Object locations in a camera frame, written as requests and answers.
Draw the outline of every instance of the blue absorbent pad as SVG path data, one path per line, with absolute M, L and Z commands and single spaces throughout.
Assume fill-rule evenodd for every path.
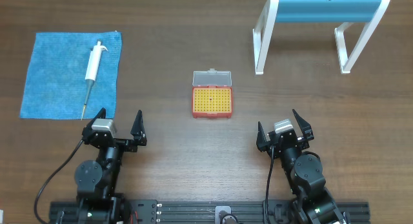
M 37 33 L 28 67 L 21 118 L 80 119 L 86 96 L 86 70 L 97 40 L 107 47 L 97 71 L 85 116 L 93 118 L 104 107 L 106 118 L 116 109 L 117 69 L 121 57 L 120 32 Z

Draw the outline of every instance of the blue bar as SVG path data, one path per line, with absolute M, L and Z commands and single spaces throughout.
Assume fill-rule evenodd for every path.
M 381 0 L 279 0 L 277 23 L 369 22 Z

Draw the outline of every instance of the brown wood surface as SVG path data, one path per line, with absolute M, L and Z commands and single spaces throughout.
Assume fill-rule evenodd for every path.
M 336 200 L 369 201 L 373 223 L 410 223 L 413 210 L 413 0 L 391 0 L 351 74 L 341 75 L 337 23 L 276 25 L 264 76 L 254 75 L 252 28 L 266 0 L 0 0 L 0 209 L 5 223 L 35 223 L 33 202 L 67 158 L 87 120 L 20 119 L 36 32 L 120 31 L 115 122 L 130 137 L 143 111 L 147 147 L 125 154 L 117 191 L 131 199 L 261 201 L 270 159 L 257 122 L 313 127 Z M 352 48 L 362 25 L 350 28 Z M 191 116 L 192 72 L 230 70 L 231 119 Z M 81 147 L 39 203 L 76 196 Z M 276 161 L 271 199 L 290 199 Z

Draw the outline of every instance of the white frame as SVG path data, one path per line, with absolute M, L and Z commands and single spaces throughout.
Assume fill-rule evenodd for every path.
M 268 47 L 270 46 L 271 35 L 276 23 L 277 9 L 279 0 L 267 0 L 261 15 L 258 18 L 255 28 L 252 30 L 252 39 L 254 42 L 254 64 L 256 75 L 264 74 L 265 59 L 267 58 Z M 344 40 L 344 31 L 353 25 L 353 23 L 343 23 L 334 29 L 336 37 L 337 54 L 339 58 L 340 70 L 342 74 L 349 74 L 351 68 L 364 49 L 367 41 L 370 39 L 374 30 L 383 17 L 390 0 L 381 0 L 379 8 L 373 15 L 370 22 L 364 25 L 363 31 L 354 47 L 350 57 L 347 57 L 347 49 Z

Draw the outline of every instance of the transparent lid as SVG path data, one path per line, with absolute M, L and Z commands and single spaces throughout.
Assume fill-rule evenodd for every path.
M 194 71 L 194 79 L 192 86 L 221 86 L 231 87 L 231 72 L 230 71 L 216 71 L 211 68 L 208 71 Z

